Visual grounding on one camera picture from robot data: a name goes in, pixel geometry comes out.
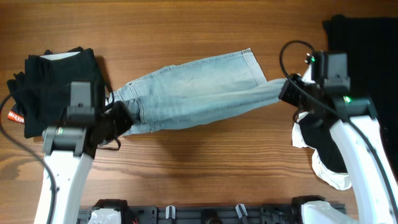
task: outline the wooden table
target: wooden table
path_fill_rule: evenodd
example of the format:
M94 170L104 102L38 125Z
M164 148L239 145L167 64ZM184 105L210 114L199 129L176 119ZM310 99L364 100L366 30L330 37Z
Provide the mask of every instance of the wooden table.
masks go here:
M248 47L272 80L283 77L278 54L287 41L327 49L322 21L332 15L398 16L397 1L12 2L0 4L1 97L6 80L24 71L24 59L45 49L91 47L114 89L166 65ZM287 52L290 71L303 73L305 52ZM206 126L122 138L120 151L97 151L81 206L101 198L160 207L260 205L313 194L345 203L358 217L353 191L318 179L312 150L291 146L294 111L276 103ZM6 129L41 153L42 141L24 139L23 126L5 116ZM0 223L32 223L43 168L3 136L0 148Z

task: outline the denim jeans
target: denim jeans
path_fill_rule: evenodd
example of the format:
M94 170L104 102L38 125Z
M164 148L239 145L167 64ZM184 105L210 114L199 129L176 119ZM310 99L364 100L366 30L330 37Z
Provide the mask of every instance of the denim jeans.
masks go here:
M183 129L279 101L285 79L268 82L250 49L171 65L114 91L134 125L124 135Z

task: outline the clothing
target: clothing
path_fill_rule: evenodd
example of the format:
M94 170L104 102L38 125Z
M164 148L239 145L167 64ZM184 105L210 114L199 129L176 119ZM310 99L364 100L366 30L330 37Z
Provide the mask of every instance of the clothing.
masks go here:
M30 55L25 60L25 73L7 81L25 119L25 138L40 136L48 125L61 119L62 111L70 104L72 81L92 81L101 93L95 95L94 106L104 108L104 81L93 50L78 47L73 51L63 55Z
M337 15L323 26L329 50L347 53L352 92L371 96L386 156L398 175L398 100L394 93L398 83L398 18Z
M311 66L305 72L302 80L303 82L312 83ZM298 115L298 123L293 125L292 130L293 146L314 149L311 160L312 169L317 177L337 190L349 189L351 187L351 179L347 174L339 149L332 140L327 128L322 125L313 125L317 123L317 119L312 116L308 112Z
M171 65L114 91L133 117L125 133L183 129L279 101L285 79L267 82L250 49Z

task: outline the blue denim fabric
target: blue denim fabric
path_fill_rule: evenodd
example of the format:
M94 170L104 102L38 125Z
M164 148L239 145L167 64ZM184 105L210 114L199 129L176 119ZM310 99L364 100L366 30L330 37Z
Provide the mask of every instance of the blue denim fabric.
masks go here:
M114 91L134 120L125 133L183 129L279 101L285 79L267 82L250 49L171 65Z

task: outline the wood grain surface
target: wood grain surface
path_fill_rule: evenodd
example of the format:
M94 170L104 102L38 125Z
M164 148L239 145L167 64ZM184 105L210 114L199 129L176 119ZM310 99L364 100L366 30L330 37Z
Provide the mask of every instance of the wood grain surface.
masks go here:
M24 71L24 59L46 49L91 47L114 89L167 65L248 47L272 80L283 77L278 54L287 41L327 49L322 21L332 15L398 16L397 1L2 2L13 3L0 4L1 97L8 94L6 80ZM306 52L288 50L287 68L303 73ZM294 111L281 102L206 126L122 138L120 151L97 152L81 206L101 198L160 207L260 205L312 194L345 203L358 217L352 189L335 190L318 179L312 150L291 146ZM41 153L40 138L24 139L23 125L5 117L10 134ZM33 222L42 173L38 162L0 136L0 223Z

